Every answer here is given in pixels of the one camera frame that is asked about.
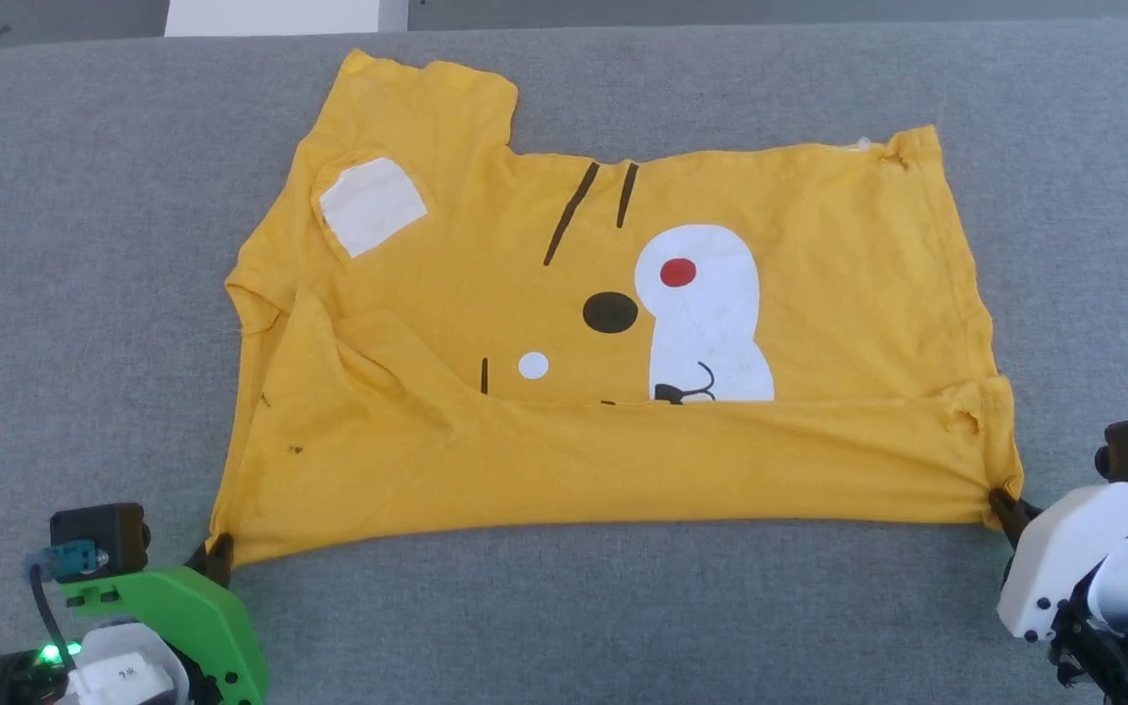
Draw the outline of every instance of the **red dot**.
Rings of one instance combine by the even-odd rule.
[[[659,281],[664,285],[688,285],[694,281],[694,263],[689,259],[670,259],[659,268]]]

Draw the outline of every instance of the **yellow fabric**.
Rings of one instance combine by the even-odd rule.
[[[990,487],[1020,494],[933,129],[631,177],[510,151],[514,107],[487,72],[345,59],[228,280],[241,380],[211,532],[238,565],[499,525],[979,522]],[[333,209],[378,159],[425,214],[353,255]],[[636,318],[597,331],[597,293]]]

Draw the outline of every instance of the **green plastic part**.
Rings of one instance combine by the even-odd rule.
[[[205,677],[229,705],[264,705],[268,664],[246,606],[192,567],[176,566],[60,585],[77,613],[130,615],[156,631]]]

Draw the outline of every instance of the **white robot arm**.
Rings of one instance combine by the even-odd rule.
[[[1050,642],[1065,686],[1089,677],[1128,704],[1128,421],[1105,438],[1096,468],[1109,485],[1079,487],[1046,512],[990,496],[1016,549],[998,618],[1014,636]]]

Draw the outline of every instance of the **black oval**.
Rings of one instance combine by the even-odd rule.
[[[582,318],[599,333],[622,333],[638,320],[638,303],[619,291],[600,291],[585,300]]]

